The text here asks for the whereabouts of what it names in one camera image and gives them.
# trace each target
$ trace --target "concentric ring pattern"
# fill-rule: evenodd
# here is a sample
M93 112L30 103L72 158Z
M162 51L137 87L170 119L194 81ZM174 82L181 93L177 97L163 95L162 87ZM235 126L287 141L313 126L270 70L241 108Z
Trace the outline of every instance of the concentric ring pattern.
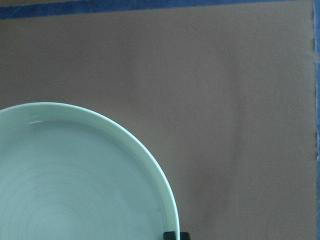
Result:
M35 112L10 122L0 111L1 240L160 240L178 230L174 202L130 144L89 121Z

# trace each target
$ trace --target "black object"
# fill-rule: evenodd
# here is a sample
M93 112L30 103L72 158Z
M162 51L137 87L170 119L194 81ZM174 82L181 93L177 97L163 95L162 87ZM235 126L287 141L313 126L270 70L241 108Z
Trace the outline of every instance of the black object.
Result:
M174 231L164 232L163 240L176 240L175 232ZM190 240L190 234L188 232L180 232L180 240Z

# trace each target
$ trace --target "plate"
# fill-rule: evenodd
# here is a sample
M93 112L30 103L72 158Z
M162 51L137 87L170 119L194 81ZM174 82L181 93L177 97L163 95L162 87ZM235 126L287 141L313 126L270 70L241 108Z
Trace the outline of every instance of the plate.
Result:
M63 103L0 111L1 240L161 240L171 231L180 229L169 183L119 124Z

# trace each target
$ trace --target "green plate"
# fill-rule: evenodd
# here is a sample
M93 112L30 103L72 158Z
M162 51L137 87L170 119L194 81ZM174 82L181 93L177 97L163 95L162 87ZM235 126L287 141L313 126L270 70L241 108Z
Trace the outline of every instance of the green plate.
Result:
M170 231L180 232L169 183L123 127L62 103L0 111L0 240L161 240Z

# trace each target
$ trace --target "light green ceramic plate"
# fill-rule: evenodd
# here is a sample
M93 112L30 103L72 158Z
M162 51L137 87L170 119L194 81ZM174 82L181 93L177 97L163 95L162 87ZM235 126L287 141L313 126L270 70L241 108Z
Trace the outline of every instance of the light green ceramic plate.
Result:
M0 111L0 240L161 240L170 231L180 232L168 181L123 127L62 103Z

